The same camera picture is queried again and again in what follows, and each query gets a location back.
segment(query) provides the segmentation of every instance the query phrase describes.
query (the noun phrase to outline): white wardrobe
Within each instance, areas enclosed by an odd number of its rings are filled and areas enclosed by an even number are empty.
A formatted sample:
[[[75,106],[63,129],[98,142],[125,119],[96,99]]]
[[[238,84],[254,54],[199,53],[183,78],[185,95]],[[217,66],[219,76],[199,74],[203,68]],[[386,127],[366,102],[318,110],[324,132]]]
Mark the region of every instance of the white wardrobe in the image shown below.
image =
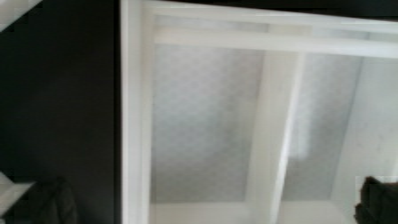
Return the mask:
[[[354,224],[398,181],[398,24],[123,4],[123,223]]]

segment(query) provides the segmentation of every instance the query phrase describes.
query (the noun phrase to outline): white panel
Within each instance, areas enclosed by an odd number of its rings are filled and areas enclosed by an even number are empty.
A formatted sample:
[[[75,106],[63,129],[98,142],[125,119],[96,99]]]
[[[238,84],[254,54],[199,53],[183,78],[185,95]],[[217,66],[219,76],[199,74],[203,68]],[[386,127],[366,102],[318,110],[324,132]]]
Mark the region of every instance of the white panel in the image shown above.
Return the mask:
[[[270,32],[306,35],[311,30],[270,26]],[[256,224],[278,223],[304,62],[306,54],[265,54],[247,180],[247,203]]]
[[[148,224],[150,183],[143,148],[143,1],[121,1],[123,224]]]
[[[155,41],[158,44],[398,58],[397,43],[343,38],[301,37],[295,34],[278,35],[164,26],[157,28]]]
[[[372,39],[384,40],[384,36],[372,35]],[[365,177],[375,176],[381,181],[398,179],[397,74],[398,60],[366,58],[333,193],[350,219]]]
[[[146,1],[146,7],[158,15],[187,18],[206,18],[237,22],[269,23],[279,25],[315,26],[333,29],[398,33],[398,24],[388,21],[345,18],[306,13],[262,9],[221,7],[169,1]]]

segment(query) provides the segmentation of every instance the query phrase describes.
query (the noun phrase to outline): white cabinet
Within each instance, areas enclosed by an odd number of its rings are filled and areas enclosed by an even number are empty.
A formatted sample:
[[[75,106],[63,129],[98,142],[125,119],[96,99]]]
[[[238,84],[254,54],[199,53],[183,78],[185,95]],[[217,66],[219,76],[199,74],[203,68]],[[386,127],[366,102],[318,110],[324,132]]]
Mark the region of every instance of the white cabinet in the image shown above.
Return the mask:
[[[398,176],[398,24],[123,3],[123,221],[350,224]]]

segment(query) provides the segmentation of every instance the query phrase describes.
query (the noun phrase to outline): dark wall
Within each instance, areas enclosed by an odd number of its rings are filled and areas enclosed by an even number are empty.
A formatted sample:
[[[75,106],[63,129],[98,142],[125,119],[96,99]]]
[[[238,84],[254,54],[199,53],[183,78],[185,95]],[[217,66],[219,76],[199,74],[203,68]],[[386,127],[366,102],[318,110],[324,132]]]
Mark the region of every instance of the dark wall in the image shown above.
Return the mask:
[[[66,177],[87,224],[119,223],[116,9],[45,0],[0,33],[0,171]]]

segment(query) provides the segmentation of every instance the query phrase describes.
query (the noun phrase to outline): black object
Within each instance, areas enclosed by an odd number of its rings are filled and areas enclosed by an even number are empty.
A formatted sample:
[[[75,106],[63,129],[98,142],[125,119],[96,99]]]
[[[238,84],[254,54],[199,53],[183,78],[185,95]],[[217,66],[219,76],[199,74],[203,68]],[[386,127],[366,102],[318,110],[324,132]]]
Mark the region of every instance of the black object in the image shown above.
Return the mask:
[[[366,178],[361,189],[361,204],[356,207],[359,224],[398,223],[398,183],[382,183]]]
[[[77,203],[64,178],[36,183],[4,219],[7,224],[79,224]]]
[[[43,0],[0,33],[0,171],[66,177],[82,224],[121,223],[118,5]]]

